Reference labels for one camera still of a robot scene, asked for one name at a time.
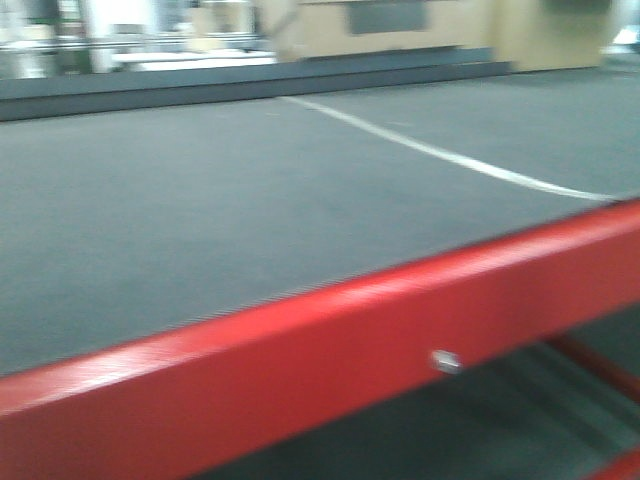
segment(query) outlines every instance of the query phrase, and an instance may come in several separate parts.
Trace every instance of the table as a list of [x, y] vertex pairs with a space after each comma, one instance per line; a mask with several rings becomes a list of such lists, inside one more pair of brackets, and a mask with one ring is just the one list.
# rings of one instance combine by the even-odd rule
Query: table
[[[230, 409], [233, 416], [242, 412], [229, 402], [242, 392], [291, 388], [282, 392], [294, 396], [287, 420], [276, 422], [282, 431], [271, 433], [274, 409], [282, 407], [276, 393], [258, 402], [264, 423], [256, 425], [249, 415], [247, 425], [223, 428], [227, 437], [220, 440], [218, 462], [247, 450], [244, 435], [257, 435], [249, 442], [257, 448], [272, 436], [282, 438], [440, 378], [438, 369], [427, 372], [421, 365], [425, 371], [418, 373], [412, 363], [424, 356], [426, 365], [428, 349], [406, 351], [418, 348], [412, 336], [428, 333], [412, 328], [420, 325], [419, 292], [432, 278], [443, 286], [462, 282], [444, 295], [451, 302], [471, 302], [461, 308], [442, 300], [425, 313], [449, 319], [451, 331], [440, 336], [441, 348], [463, 350], [465, 366], [521, 345], [534, 333], [636, 302], [638, 285], [628, 281], [637, 272], [635, 260], [622, 261], [620, 255], [637, 247], [639, 207], [607, 205], [633, 197], [640, 187], [634, 156], [640, 140], [629, 121], [638, 111], [637, 73], [625, 64], [0, 125], [0, 201], [8, 206], [0, 213], [0, 304], [11, 312], [0, 324], [0, 391], [20, 390], [15, 398], [5, 397], [3, 415], [14, 418], [12, 405], [29, 411], [24, 399], [32, 398], [47, 409], [65, 410], [64, 422], [96, 421], [93, 428], [106, 429], [97, 440], [91, 437], [93, 445], [122, 459], [92, 462], [100, 457], [96, 448], [89, 463], [79, 462], [68, 478], [91, 468], [93, 478], [109, 468], [143, 475], [149, 474], [144, 457], [160, 455], [166, 445], [149, 446], [139, 462], [120, 457], [126, 453], [118, 448], [122, 432], [109, 431], [111, 421], [91, 413], [92, 396], [109, 392], [113, 408], [131, 413], [145, 395], [162, 392], [169, 406], [145, 413], [162, 416], [190, 402], [176, 397], [174, 388], [193, 393], [194, 385], [212, 382], [208, 393], [230, 390], [207, 408]], [[569, 218], [584, 212], [593, 213]], [[547, 226], [527, 230], [540, 225]], [[558, 238], [566, 242], [553, 240]], [[614, 270], [610, 288], [599, 287], [606, 300], [577, 302], [569, 290], [590, 292], [597, 284], [588, 276], [590, 268], [609, 268], [604, 260], [604, 266], [600, 260], [582, 264], [610, 251], [609, 240], [619, 254], [606, 254]], [[527, 270], [538, 260], [543, 266]], [[509, 274], [512, 267], [515, 273]], [[474, 283], [494, 270], [493, 283]], [[570, 286], [574, 275], [586, 275], [584, 283]], [[545, 297], [553, 291], [548, 282], [556, 279], [554, 288], [568, 295], [569, 305], [557, 315], [558, 299]], [[263, 305], [280, 298], [287, 300]], [[502, 304], [495, 303], [499, 298]], [[518, 310], [518, 302], [530, 307], [541, 300], [548, 303], [535, 312]], [[512, 310], [527, 321], [551, 316], [524, 332], [519, 327], [485, 332], [482, 340], [465, 336], [480, 335], [488, 325], [482, 322]], [[225, 316], [229, 312], [239, 313]], [[476, 318], [460, 323], [465, 314]], [[504, 328], [505, 321], [498, 324]], [[388, 330], [390, 325], [396, 328]], [[146, 339], [160, 332], [165, 333]], [[463, 337], [460, 345], [451, 343]], [[474, 341], [486, 350], [469, 348]], [[133, 343], [113, 348], [122, 342]], [[317, 350], [309, 350], [312, 345]], [[331, 351], [323, 350], [328, 345]], [[377, 361], [375, 346], [383, 357]], [[110, 347], [62, 364], [63, 373], [60, 364], [30, 370]], [[285, 347], [293, 350], [283, 355]], [[275, 358], [273, 352], [281, 353]], [[199, 368], [214, 357], [221, 360], [209, 378], [211, 365]], [[326, 383], [324, 394], [316, 392], [310, 402], [295, 397], [315, 387], [296, 376], [306, 367], [292, 366], [293, 358], [313, 364], [309, 378]], [[336, 370], [335, 362], [345, 358], [354, 363]], [[275, 380], [258, 373], [235, 376], [251, 371], [254, 362], [266, 362]], [[367, 370], [377, 372], [380, 382], [371, 383]], [[351, 379], [357, 393], [329, 378], [337, 374]], [[29, 383], [39, 376], [43, 383]], [[49, 396], [42, 396], [50, 387]], [[196, 406], [205, 408], [198, 401]], [[196, 418], [204, 412], [194, 411]], [[39, 418], [40, 428], [63, 428], [47, 418]], [[135, 443], [148, 440], [147, 430], [172, 435], [175, 428], [147, 423], [127, 436], [136, 437]], [[199, 435], [208, 435], [207, 428]], [[28, 429], [16, 432], [26, 435]], [[180, 460], [163, 460], [154, 475], [203, 468], [211, 459], [192, 447], [178, 448]], [[19, 459], [20, 448], [14, 445], [11, 455]], [[49, 468], [64, 464], [63, 458], [41, 460]], [[33, 465], [31, 475], [39, 463]]]

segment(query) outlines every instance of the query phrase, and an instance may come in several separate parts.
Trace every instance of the white stripe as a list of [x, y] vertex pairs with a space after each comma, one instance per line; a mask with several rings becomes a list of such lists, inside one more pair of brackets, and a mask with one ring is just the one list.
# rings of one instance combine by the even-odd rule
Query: white stripe
[[532, 190], [539, 190], [541, 192], [553, 193], [556, 195], [563, 195], [565, 197], [582, 198], [582, 199], [593, 200], [598, 202], [607, 202], [607, 201], [616, 200], [618, 198], [613, 195], [583, 192], [581, 190], [565, 188], [560, 185], [555, 185], [553, 183], [545, 182], [544, 180], [538, 180], [537, 178], [529, 177], [527, 175], [522, 175], [517, 172], [512, 172], [511, 170], [507, 170], [505, 168], [496, 167], [494, 165], [481, 162], [480, 160], [467, 157], [466, 155], [460, 155], [458, 153], [445, 150], [444, 148], [436, 147], [434, 145], [429, 145], [427, 143], [414, 140], [413, 138], [407, 137], [400, 133], [374, 125], [373, 123], [370, 123], [362, 118], [358, 118], [354, 115], [349, 115], [348, 113], [340, 112], [338, 110], [335, 110], [330, 107], [326, 107], [319, 103], [303, 100], [299, 97], [280, 97], [280, 98], [288, 102], [295, 103], [297, 105], [301, 105], [303, 107], [310, 108], [317, 112], [323, 113], [329, 117], [335, 118], [336, 120], [340, 120], [341, 122], [352, 125], [356, 128], [359, 128], [360, 130], [364, 130], [365, 132], [368, 132], [377, 137], [384, 138], [385, 140], [388, 140], [390, 142], [394, 142], [399, 145], [404, 145], [405, 147], [411, 148], [413, 150], [417, 150], [418, 152], [430, 155], [432, 157], [439, 158], [441, 160], [445, 160], [447, 162], [453, 163], [455, 165], [459, 165], [464, 168], [468, 168], [469, 170], [474, 170], [476, 172], [482, 173], [484, 175], [488, 175], [490, 177], [504, 180], [505, 182], [519, 185], [521, 187], [529, 188]]

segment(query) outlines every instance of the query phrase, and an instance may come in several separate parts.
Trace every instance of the red shelf frame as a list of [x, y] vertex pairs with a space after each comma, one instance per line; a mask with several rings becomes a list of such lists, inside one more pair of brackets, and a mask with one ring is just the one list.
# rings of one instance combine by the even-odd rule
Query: red shelf frame
[[640, 201], [0, 379], [0, 478], [173, 479], [640, 301]]

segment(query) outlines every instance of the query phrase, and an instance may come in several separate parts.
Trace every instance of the cardboard box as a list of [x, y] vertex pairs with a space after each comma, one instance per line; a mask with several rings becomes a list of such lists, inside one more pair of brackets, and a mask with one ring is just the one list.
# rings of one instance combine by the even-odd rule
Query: cardboard box
[[260, 0], [280, 60], [460, 45], [459, 0]]
[[466, 0], [466, 45], [518, 71], [592, 67], [608, 43], [612, 0]]

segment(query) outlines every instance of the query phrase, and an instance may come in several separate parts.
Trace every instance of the white wall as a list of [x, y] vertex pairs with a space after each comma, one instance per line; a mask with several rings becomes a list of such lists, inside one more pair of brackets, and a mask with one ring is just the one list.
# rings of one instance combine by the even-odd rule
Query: white wall
[[[104, 38], [113, 33], [112, 25], [144, 25], [145, 33], [157, 33], [155, 0], [83, 0], [87, 33], [91, 38]], [[113, 50], [91, 52], [96, 72], [108, 72], [114, 67]]]

